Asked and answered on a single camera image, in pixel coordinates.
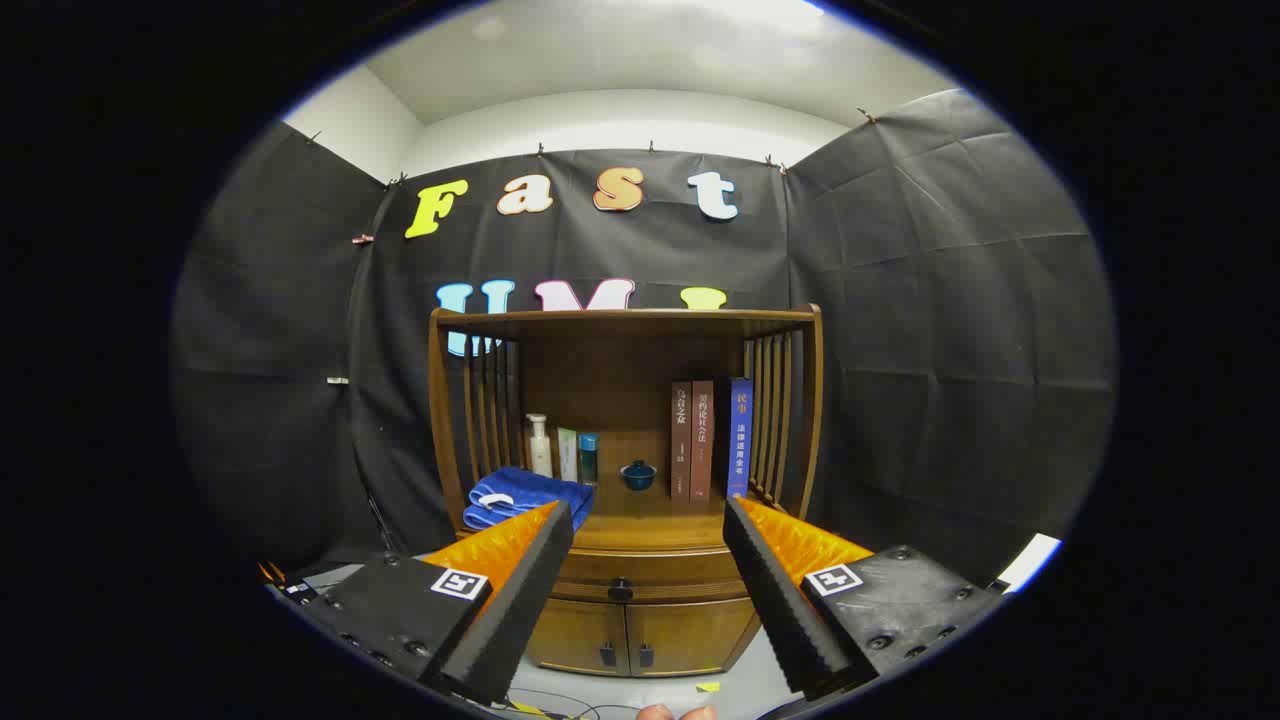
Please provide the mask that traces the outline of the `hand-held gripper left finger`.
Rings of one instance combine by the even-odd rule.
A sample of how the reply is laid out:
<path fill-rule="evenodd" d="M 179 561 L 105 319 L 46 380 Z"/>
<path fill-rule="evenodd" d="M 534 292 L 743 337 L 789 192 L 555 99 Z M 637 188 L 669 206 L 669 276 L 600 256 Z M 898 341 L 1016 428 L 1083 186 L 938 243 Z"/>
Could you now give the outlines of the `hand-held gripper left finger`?
<path fill-rule="evenodd" d="M 324 592 L 275 568 L 265 579 L 365 664 L 488 706 L 508 694 L 572 541 L 571 509 L 556 501 L 422 559 L 379 555 Z"/>

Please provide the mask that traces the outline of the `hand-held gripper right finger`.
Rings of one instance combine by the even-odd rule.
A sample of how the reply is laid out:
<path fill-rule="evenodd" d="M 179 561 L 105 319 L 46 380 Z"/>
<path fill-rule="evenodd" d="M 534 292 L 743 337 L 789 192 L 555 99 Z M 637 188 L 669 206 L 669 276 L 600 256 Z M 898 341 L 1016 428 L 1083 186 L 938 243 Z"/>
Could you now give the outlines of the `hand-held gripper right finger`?
<path fill-rule="evenodd" d="M 788 688 L 809 701 L 920 664 L 1005 601 L 911 546 L 873 552 L 749 498 L 726 503 L 723 537 Z"/>

